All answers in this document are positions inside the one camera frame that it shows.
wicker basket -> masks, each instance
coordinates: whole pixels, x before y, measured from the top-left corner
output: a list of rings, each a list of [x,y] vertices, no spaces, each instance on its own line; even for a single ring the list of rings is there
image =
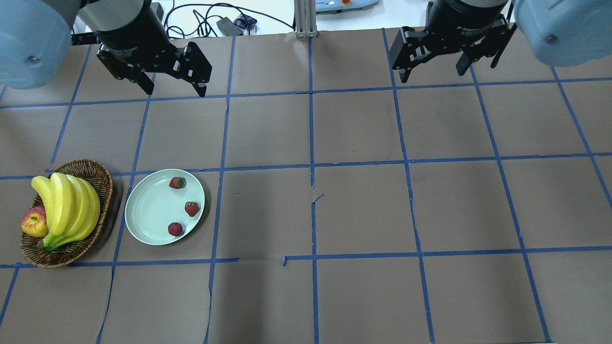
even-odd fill
[[[102,231],[104,220],[113,196],[113,178],[108,169],[100,162],[89,159],[79,159],[63,164],[53,172],[71,174],[83,178],[94,187],[100,198],[100,218],[94,230],[85,239],[70,242],[60,246],[53,252],[39,249],[36,245],[41,238],[32,237],[21,232],[21,252],[32,264],[38,267],[61,267],[81,258],[96,242]],[[36,195],[32,208],[42,205],[40,195]]]

metal bracket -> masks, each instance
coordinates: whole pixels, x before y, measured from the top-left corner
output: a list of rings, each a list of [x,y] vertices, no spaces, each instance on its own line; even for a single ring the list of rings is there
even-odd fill
[[[296,37],[316,37],[315,0],[294,0]]]

strawberry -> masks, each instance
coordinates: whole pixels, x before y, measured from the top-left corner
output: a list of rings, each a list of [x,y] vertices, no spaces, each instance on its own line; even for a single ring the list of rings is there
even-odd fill
[[[172,179],[170,179],[170,184],[168,186],[170,186],[173,189],[182,189],[185,187],[185,185],[187,185],[187,181],[185,180],[185,178],[172,177]]]
[[[178,222],[170,223],[168,226],[168,233],[173,236],[179,236],[183,233],[183,226]]]
[[[185,211],[189,216],[194,217],[200,211],[200,206],[196,202],[187,202],[185,203]]]

basket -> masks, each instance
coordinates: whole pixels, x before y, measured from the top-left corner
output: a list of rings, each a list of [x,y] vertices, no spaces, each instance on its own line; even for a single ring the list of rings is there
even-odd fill
[[[108,169],[100,162],[89,159],[78,159],[65,163],[53,172],[71,174],[82,178],[91,186],[100,198],[100,217],[94,230],[85,239],[69,242],[58,247],[55,251],[47,252],[37,247],[41,240],[39,237],[32,237],[21,232],[20,247],[23,255],[35,266],[54,268],[68,265],[81,258],[96,242],[102,231],[104,220],[108,215],[108,209],[113,196],[113,178]],[[42,205],[40,195],[36,195],[32,208]]]

plate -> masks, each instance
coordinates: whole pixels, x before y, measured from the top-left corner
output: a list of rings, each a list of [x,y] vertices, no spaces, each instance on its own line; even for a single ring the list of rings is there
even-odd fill
[[[173,189],[168,184],[172,177],[183,177],[187,185]],[[186,202],[197,202],[198,213],[191,217],[185,212]],[[206,197],[202,184],[191,173],[169,168],[148,175],[127,198],[125,225],[133,237],[149,245],[166,245],[182,239],[198,223]],[[183,226],[180,236],[168,233],[168,225],[178,222]]]

